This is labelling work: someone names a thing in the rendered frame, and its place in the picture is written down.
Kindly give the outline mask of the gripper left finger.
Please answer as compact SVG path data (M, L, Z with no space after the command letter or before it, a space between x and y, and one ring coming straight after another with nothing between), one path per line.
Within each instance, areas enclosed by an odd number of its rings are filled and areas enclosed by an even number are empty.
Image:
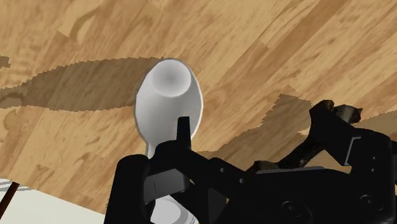
M157 199L171 196L199 224L247 224L247 174L219 158L191 149L190 119L178 118L176 139L152 158L123 157L116 166L104 224L154 224Z

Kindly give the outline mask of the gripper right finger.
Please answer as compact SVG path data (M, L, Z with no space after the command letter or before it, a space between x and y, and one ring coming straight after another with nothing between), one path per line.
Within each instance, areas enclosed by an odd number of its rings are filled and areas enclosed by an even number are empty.
M323 100L310 111L307 138L278 162L257 160L247 170L296 183L311 224L395 224L397 142L355 128L360 108Z

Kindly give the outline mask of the dark brown stick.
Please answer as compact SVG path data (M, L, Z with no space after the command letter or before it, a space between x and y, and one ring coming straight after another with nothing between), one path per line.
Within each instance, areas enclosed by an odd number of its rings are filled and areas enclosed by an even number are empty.
M7 209L8 205L10 204L10 202L19 186L20 186L19 183L12 182L10 187L7 189L4 197L0 201L0 219L3 217L5 210Z

